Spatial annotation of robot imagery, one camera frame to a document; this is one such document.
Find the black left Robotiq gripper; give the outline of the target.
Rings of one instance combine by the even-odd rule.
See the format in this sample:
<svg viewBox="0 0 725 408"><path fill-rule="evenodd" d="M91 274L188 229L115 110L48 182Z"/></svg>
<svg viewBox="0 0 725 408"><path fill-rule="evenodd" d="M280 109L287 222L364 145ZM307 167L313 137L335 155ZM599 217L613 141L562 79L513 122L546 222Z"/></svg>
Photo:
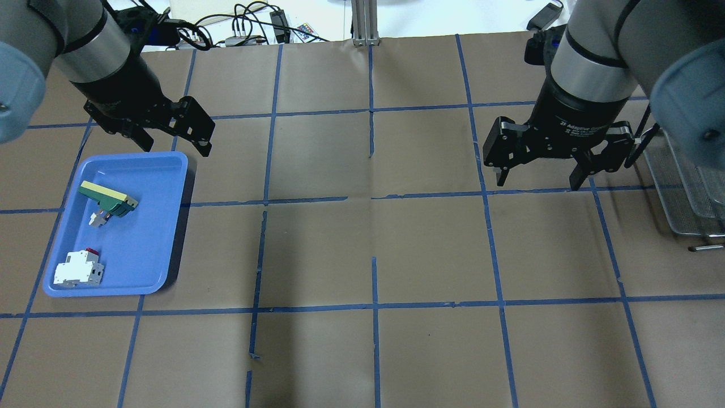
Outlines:
<svg viewBox="0 0 725 408"><path fill-rule="evenodd" d="M121 134L143 152L150 152L155 144L146 130L153 122L155 129L191 143L202 157L210 155L215 122L192 96L169 100L139 53L130 52L124 64L106 78L71 83L93 104L91 117L104 131Z"/></svg>

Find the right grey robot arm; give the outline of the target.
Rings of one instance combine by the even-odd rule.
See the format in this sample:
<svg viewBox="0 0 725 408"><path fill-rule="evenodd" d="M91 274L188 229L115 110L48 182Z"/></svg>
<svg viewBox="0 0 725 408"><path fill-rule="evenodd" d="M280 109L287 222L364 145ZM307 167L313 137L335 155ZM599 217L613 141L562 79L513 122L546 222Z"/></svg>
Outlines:
<svg viewBox="0 0 725 408"><path fill-rule="evenodd" d="M483 163L503 186L515 166L573 159L572 190L629 167L646 142L618 115L641 88L656 129L722 170L723 47L722 1L578 1L566 26L528 40L524 60L544 67L544 83L526 123L496 119Z"/></svg>

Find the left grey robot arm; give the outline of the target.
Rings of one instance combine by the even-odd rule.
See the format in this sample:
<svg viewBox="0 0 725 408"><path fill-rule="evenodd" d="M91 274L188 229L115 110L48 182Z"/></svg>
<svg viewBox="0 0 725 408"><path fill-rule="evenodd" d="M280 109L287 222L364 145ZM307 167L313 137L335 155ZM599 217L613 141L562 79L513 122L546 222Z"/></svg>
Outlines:
<svg viewBox="0 0 725 408"><path fill-rule="evenodd" d="M166 97L142 58L147 45L190 43L199 27L147 2L116 11L106 1L3 1L2 143L29 126L52 66L86 98L84 111L108 134L152 149L149 129L185 139L207 157L215 122L192 96Z"/></svg>

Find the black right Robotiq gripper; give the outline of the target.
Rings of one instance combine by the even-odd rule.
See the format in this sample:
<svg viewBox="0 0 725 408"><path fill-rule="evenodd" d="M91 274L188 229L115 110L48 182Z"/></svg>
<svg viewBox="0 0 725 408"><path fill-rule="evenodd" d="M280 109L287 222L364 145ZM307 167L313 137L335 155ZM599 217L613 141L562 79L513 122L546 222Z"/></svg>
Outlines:
<svg viewBox="0 0 725 408"><path fill-rule="evenodd" d="M483 163L494 168L497 186L504 186L515 166L573 155L577 165L569 183L577 191L589 176L600 171L614 173L629 157L635 142L631 124L614 123L626 102L627 98L605 103L582 100L548 76L526 124L516 124L506 116L494 120L484 142ZM604 140L603 150L592 153Z"/></svg>

